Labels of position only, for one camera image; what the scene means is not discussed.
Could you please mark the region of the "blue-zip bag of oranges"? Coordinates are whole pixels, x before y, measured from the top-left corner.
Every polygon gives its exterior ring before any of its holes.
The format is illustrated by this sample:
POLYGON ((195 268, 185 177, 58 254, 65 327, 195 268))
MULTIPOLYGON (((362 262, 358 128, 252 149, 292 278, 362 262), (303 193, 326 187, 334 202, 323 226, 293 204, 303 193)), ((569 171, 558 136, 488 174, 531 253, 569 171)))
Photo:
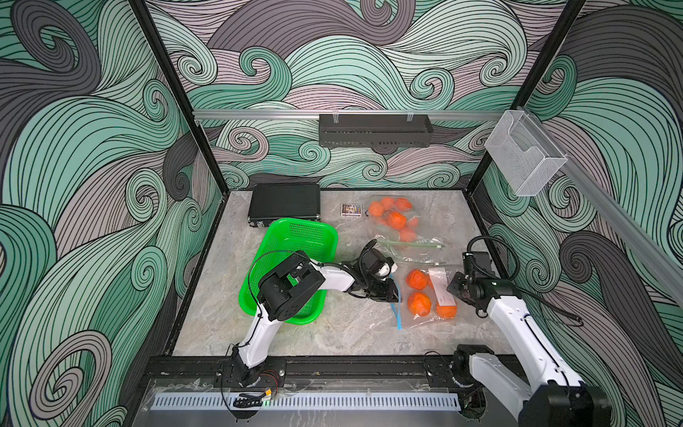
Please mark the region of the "blue-zip bag of oranges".
POLYGON ((398 302, 391 303, 398 330, 452 324, 458 319, 459 302, 448 292, 455 265, 401 263, 391 277, 398 288, 398 302))

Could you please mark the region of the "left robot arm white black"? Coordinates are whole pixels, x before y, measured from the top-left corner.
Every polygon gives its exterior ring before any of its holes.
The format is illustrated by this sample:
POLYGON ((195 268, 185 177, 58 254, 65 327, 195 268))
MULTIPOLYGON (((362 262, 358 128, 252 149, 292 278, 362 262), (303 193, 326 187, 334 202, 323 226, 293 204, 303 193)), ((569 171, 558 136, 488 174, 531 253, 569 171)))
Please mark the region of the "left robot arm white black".
POLYGON ((232 374, 242 386, 258 381, 261 366, 282 324, 298 314, 319 291, 338 291, 375 302, 399 302, 392 274, 398 265, 368 242, 356 260, 319 262, 304 251, 288 251, 288 257, 267 272, 258 284, 256 315, 245 339, 232 347, 232 374))

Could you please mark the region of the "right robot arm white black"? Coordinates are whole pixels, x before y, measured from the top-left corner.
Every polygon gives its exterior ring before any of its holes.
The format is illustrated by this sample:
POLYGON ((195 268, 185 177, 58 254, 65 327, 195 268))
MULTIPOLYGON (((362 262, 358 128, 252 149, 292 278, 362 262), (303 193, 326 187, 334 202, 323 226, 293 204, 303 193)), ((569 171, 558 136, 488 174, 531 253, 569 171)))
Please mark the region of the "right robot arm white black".
POLYGON ((485 345, 461 344, 452 367, 456 379, 488 389, 520 426, 608 426, 613 412, 608 396, 564 361, 526 306, 525 290, 514 285, 519 256, 506 247, 514 270, 508 279, 498 277, 489 254, 473 248, 486 240, 504 243, 486 235, 471 239, 462 253, 464 268, 446 290, 498 325, 525 375, 519 377, 485 345))

